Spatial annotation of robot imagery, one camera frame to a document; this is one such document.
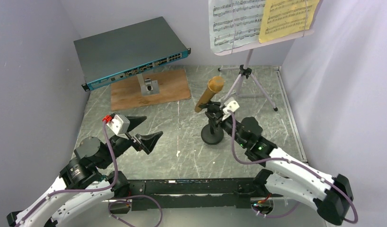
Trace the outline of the black microphone stand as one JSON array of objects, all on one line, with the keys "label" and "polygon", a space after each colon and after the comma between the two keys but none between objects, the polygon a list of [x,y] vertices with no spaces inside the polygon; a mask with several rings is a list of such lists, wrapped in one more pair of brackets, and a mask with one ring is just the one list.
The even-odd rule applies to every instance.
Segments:
[{"label": "black microphone stand", "polygon": [[209,101],[200,105],[206,109],[205,115],[208,117],[208,124],[202,128],[201,139],[208,145],[219,144],[224,137],[224,131],[220,126],[223,111],[220,102]]}]

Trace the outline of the gold microphone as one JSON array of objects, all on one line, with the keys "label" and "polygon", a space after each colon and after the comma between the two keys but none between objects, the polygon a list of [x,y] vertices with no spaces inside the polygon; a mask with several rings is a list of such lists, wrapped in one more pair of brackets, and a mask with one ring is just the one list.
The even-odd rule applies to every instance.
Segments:
[{"label": "gold microphone", "polygon": [[225,80],[221,76],[215,76],[211,78],[207,83],[207,88],[197,102],[194,111],[199,113],[203,109],[202,106],[205,106],[207,103],[209,103],[211,99],[223,89],[224,83]]}]

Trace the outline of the lilac music stand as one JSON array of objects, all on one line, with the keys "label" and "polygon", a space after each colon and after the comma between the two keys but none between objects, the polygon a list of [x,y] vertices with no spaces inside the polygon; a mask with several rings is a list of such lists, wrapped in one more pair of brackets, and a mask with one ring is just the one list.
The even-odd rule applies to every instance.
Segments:
[{"label": "lilac music stand", "polygon": [[[256,41],[256,42],[252,42],[249,44],[245,44],[245,45],[238,47],[238,48],[233,48],[230,51],[226,50],[226,51],[222,51],[220,53],[217,53],[216,54],[217,56],[224,56],[227,54],[248,51],[248,54],[246,56],[246,61],[244,64],[239,65],[239,66],[235,66],[235,67],[218,68],[219,72],[227,71],[227,70],[238,70],[239,71],[239,74],[238,74],[236,80],[234,81],[233,85],[229,89],[228,93],[221,99],[221,101],[225,102],[225,101],[227,101],[227,99],[229,99],[233,96],[236,96],[236,97],[260,97],[260,96],[264,96],[267,99],[267,101],[271,104],[273,110],[278,111],[278,108],[277,108],[275,102],[267,94],[267,92],[265,91],[263,86],[260,84],[260,82],[255,78],[255,75],[252,74],[252,70],[249,68],[249,62],[251,60],[253,51],[256,48],[260,48],[260,47],[264,47],[264,46],[268,46],[268,45],[272,45],[272,44],[277,44],[277,43],[281,43],[281,42],[285,42],[285,41],[289,41],[289,40],[293,40],[293,39],[297,39],[297,38],[302,38],[302,37],[311,35],[313,33],[314,33],[313,29],[308,29],[308,30],[296,32],[296,33],[293,33],[293,34],[290,34],[290,35],[287,35],[284,37],[280,37],[280,38],[277,38],[277,39],[274,39],[274,40],[271,40],[271,41],[268,41],[265,43],[261,43],[259,41]],[[260,89],[260,91],[261,91],[260,94],[242,94],[242,93],[240,93],[244,79],[249,79],[249,78],[251,78],[253,80],[253,82],[257,85],[257,87]]]}]

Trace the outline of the white sheet music page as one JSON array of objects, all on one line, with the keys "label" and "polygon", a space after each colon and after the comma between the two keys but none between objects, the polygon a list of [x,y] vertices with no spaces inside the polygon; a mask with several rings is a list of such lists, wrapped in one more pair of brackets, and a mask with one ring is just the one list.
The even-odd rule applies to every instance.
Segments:
[{"label": "white sheet music page", "polygon": [[213,53],[258,41],[266,1],[210,0],[209,36]]}]

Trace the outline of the yellow paper sheet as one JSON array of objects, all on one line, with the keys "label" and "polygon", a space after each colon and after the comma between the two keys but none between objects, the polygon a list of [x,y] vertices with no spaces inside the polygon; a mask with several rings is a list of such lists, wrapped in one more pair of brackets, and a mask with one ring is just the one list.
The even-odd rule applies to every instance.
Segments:
[{"label": "yellow paper sheet", "polygon": [[266,43],[309,30],[320,0],[267,0],[261,19],[259,42]]}]

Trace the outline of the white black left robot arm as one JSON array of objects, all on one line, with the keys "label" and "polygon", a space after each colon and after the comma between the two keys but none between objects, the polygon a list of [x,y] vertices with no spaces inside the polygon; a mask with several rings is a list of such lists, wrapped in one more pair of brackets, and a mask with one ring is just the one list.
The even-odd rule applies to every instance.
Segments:
[{"label": "white black left robot arm", "polygon": [[112,113],[102,120],[106,142],[85,138],[74,150],[75,157],[60,171],[53,184],[28,208],[7,215],[10,227],[63,227],[100,202],[130,196],[130,183],[118,170],[116,159],[130,147],[150,154],[162,132],[132,136],[147,118]]}]

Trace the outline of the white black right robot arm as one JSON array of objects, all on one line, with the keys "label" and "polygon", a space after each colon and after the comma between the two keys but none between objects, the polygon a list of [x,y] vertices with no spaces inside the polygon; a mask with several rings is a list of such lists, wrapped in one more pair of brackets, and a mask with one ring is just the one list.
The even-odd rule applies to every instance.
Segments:
[{"label": "white black right robot arm", "polygon": [[340,226],[356,224],[359,214],[348,177],[333,176],[306,165],[266,139],[254,117],[238,121],[232,110],[206,111],[208,127],[231,137],[231,154],[242,165],[261,165],[253,178],[259,196],[279,194],[315,208],[325,221]]}]

